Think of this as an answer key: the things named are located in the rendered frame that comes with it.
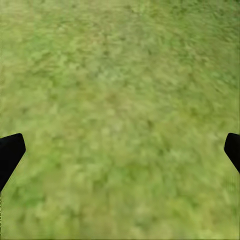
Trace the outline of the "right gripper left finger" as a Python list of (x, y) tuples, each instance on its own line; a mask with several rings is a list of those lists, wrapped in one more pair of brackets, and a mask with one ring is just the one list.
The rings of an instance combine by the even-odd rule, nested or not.
[(25, 154), (22, 133), (0, 138), (0, 193)]

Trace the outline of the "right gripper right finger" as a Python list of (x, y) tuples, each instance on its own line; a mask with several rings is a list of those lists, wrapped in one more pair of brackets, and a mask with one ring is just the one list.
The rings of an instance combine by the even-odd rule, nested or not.
[(240, 173), (240, 135), (229, 133), (227, 135), (224, 151)]

